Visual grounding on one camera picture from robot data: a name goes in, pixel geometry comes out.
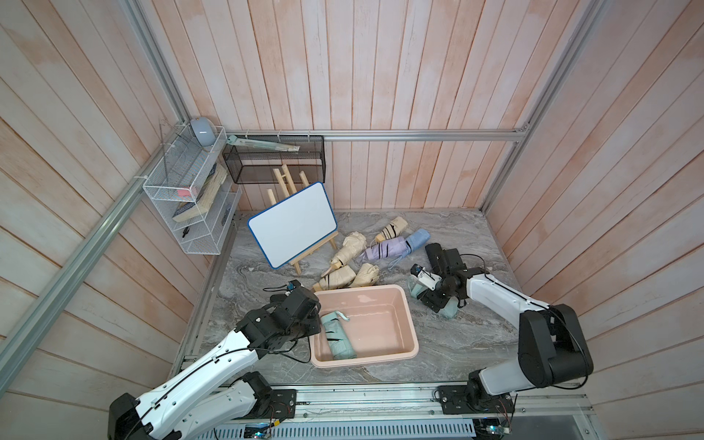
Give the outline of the pink plastic storage box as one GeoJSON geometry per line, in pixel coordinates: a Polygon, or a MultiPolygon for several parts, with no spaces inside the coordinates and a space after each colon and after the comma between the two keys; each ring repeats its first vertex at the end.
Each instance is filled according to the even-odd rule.
{"type": "Polygon", "coordinates": [[[312,363],[319,369],[357,367],[412,359],[419,342],[404,289],[396,284],[319,291],[320,318],[341,311],[349,318],[342,326],[355,359],[333,360],[325,330],[310,337],[312,363]]]}

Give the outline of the beige umbrella with wooden handle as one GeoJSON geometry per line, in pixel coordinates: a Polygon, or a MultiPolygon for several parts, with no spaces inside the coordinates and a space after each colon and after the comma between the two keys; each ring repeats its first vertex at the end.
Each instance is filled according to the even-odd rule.
{"type": "Polygon", "coordinates": [[[341,249],[330,260],[330,267],[323,277],[355,260],[367,247],[365,236],[357,231],[350,233],[343,240],[341,249]]]}

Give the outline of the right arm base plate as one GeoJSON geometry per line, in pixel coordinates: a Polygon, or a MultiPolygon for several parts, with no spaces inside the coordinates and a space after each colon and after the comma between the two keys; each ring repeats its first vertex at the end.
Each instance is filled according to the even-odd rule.
{"type": "Polygon", "coordinates": [[[492,396],[476,383],[442,385],[436,388],[434,398],[441,404],[443,414],[511,414],[514,403],[510,394],[492,396]]]}

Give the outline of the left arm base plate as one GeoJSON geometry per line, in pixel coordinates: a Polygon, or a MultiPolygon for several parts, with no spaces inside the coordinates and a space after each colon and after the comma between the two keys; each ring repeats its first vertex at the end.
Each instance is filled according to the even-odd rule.
{"type": "Polygon", "coordinates": [[[297,390],[270,390],[262,395],[255,395],[252,410],[243,419],[293,419],[296,411],[297,390]]]}

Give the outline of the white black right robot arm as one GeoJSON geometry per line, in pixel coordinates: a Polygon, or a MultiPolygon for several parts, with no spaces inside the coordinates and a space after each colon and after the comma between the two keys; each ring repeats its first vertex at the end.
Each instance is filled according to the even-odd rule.
{"type": "Polygon", "coordinates": [[[432,243],[425,252],[431,268],[412,267],[418,280],[412,297],[446,318],[456,317],[467,301],[483,304],[519,334],[513,359],[471,372],[463,386],[437,388],[444,414],[509,412],[515,407],[514,392],[588,380],[594,363],[570,306],[536,300],[500,282],[484,267],[468,267],[457,249],[432,243]]]}

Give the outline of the mint green umbrella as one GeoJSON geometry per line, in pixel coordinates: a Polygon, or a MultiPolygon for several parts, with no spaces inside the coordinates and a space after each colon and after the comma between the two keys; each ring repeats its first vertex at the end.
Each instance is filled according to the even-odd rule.
{"type": "Polygon", "coordinates": [[[458,311],[458,298],[450,297],[447,304],[438,313],[446,319],[454,319],[458,315],[458,311]]]}
{"type": "Polygon", "coordinates": [[[345,332],[342,323],[349,318],[341,311],[335,311],[321,317],[321,325],[328,342],[333,360],[355,359],[357,353],[345,332]]]}

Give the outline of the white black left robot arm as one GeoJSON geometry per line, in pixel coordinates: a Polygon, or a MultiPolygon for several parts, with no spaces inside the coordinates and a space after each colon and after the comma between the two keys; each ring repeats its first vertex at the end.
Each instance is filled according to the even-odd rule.
{"type": "Polygon", "coordinates": [[[252,366],[320,331],[320,301],[292,280],[251,310],[194,364],[139,397],[125,393],[109,407],[110,439],[192,439],[242,417],[287,418],[271,385],[252,366]]]}

